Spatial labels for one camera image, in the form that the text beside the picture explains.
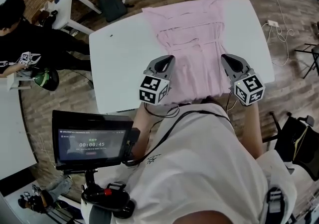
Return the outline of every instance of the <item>table leg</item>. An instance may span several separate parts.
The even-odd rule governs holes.
[[[87,5],[89,8],[91,8],[93,11],[96,11],[98,14],[101,14],[102,12],[90,1],[88,0],[79,0],[85,5]]]
[[[303,79],[306,78],[306,76],[308,75],[308,73],[309,73],[313,68],[316,68],[314,65],[315,65],[315,61],[313,62],[313,64],[312,64],[311,67],[309,68],[308,72],[307,72],[306,75],[303,77]]]
[[[31,89],[31,86],[11,88],[11,90],[30,90],[30,89]]]
[[[319,57],[319,54],[314,54],[313,53],[313,57],[314,57],[314,60],[315,60],[315,65],[316,65],[316,68],[317,68],[317,73],[319,75],[319,65],[318,65],[318,57]]]
[[[33,81],[32,78],[28,78],[28,77],[17,77],[16,80],[17,81],[21,81],[21,82],[23,82],[23,81]]]
[[[79,31],[81,31],[81,32],[83,32],[83,33],[85,33],[87,35],[92,34],[94,32],[93,30],[91,30],[91,29],[89,29],[89,28],[87,28],[87,27],[85,27],[85,26],[83,26],[83,25],[71,20],[71,19],[68,20],[67,25],[70,26],[70,27],[73,27],[74,29],[77,29],[77,30],[79,30]]]
[[[294,51],[298,51],[298,52],[305,52],[305,53],[312,53],[311,51],[305,51],[305,50],[307,50],[309,47],[307,47],[306,49],[304,49],[304,50],[294,50]]]

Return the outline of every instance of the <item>white table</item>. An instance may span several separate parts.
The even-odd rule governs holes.
[[[98,14],[101,14],[102,12],[90,1],[88,0],[79,0],[82,3],[84,3],[86,6],[97,12]],[[50,6],[50,9],[48,11],[57,10],[58,14],[56,16],[56,20],[52,25],[52,28],[54,29],[62,29],[66,26],[70,26],[74,29],[77,29],[85,34],[91,34],[94,31],[77,23],[76,21],[71,20],[71,8],[72,8],[72,0],[60,0],[57,4],[53,3],[52,6]]]
[[[264,83],[273,82],[268,45],[249,0],[224,0],[224,46],[247,60]],[[137,108],[142,74],[149,62],[166,55],[142,13],[90,35],[91,66],[98,110],[111,113]]]

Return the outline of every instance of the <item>printed logo on shirt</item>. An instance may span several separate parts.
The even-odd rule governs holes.
[[[154,163],[154,161],[158,158],[158,156],[161,156],[161,154],[154,155],[152,157],[148,157],[146,164],[149,165],[151,163]]]

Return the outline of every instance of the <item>black bag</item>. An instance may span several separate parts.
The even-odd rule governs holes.
[[[107,22],[116,20],[127,13],[127,8],[122,0],[98,0],[99,7],[102,10]]]

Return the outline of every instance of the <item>monitor screen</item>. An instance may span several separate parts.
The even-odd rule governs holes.
[[[124,136],[125,130],[59,129],[60,160],[118,157]]]

